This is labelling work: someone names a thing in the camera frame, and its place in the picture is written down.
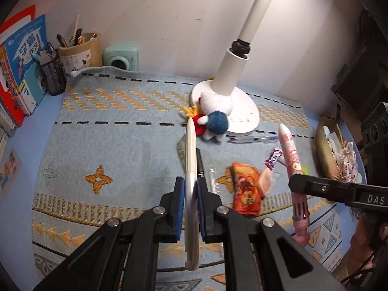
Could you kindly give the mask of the person's right hand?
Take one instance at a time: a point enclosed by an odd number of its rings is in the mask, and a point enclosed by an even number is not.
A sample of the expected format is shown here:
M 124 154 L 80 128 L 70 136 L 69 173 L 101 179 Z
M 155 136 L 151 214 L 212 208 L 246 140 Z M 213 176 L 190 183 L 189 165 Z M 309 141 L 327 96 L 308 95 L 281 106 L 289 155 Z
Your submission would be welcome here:
M 365 213 L 359 215 L 355 233 L 350 240 L 347 260 L 349 275 L 355 274 L 358 270 L 371 269 L 373 267 L 374 257 L 371 257 L 373 250 L 370 247 L 373 229 L 370 229 L 365 223 L 365 216 Z

